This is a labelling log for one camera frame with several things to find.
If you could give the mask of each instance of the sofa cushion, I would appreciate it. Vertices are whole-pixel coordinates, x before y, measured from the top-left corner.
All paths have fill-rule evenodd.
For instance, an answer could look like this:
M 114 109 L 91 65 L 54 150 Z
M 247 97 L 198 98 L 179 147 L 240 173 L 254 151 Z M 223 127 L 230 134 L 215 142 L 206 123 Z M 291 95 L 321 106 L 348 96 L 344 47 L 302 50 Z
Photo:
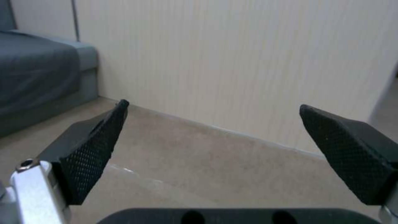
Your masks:
M 79 55 L 81 71 L 85 71 L 88 69 L 94 69 L 98 66 L 97 51 L 92 45 L 90 45 L 88 43 L 70 41 L 70 40 L 65 40 L 65 39 L 58 38 L 58 37 L 48 37 L 48 36 L 43 36 L 43 35 L 30 34 L 30 33 L 19 31 L 17 29 L 13 30 L 13 32 L 35 35 L 38 37 L 49 39 L 51 41 L 64 43 L 64 44 L 73 46 L 74 48 L 76 48 L 77 53 Z

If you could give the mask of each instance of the cream wall panel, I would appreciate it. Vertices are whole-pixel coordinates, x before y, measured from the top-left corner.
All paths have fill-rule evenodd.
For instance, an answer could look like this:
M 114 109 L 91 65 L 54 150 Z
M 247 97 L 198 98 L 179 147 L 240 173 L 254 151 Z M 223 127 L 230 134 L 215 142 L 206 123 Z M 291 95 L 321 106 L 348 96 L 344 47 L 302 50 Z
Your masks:
M 19 30 L 76 40 L 71 0 L 11 0 Z
M 82 0 L 105 97 L 319 153 L 306 103 L 367 121 L 398 61 L 395 0 Z

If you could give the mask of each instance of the beige carpet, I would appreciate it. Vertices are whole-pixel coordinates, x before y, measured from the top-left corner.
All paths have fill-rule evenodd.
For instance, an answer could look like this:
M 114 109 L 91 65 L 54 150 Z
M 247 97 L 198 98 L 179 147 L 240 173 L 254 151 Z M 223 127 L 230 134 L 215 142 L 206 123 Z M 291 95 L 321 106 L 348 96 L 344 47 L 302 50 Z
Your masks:
M 99 98 L 0 139 L 0 179 L 36 156 L 72 123 L 115 105 Z M 377 217 L 325 160 L 261 140 L 131 106 L 102 178 L 72 223 L 131 207 L 333 207 Z

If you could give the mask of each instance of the hole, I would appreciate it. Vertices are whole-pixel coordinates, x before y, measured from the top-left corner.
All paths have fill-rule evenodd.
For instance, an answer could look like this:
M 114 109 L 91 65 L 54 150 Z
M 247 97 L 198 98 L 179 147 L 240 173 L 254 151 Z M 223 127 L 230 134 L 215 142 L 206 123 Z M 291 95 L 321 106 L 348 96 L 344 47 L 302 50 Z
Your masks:
M 33 159 L 27 159 L 21 163 L 21 167 L 27 167 L 33 163 Z
M 205 218 L 197 211 L 188 211 L 181 218 L 181 224 L 204 224 Z
M 272 215 L 273 224 L 297 224 L 296 219 L 286 211 L 277 211 Z

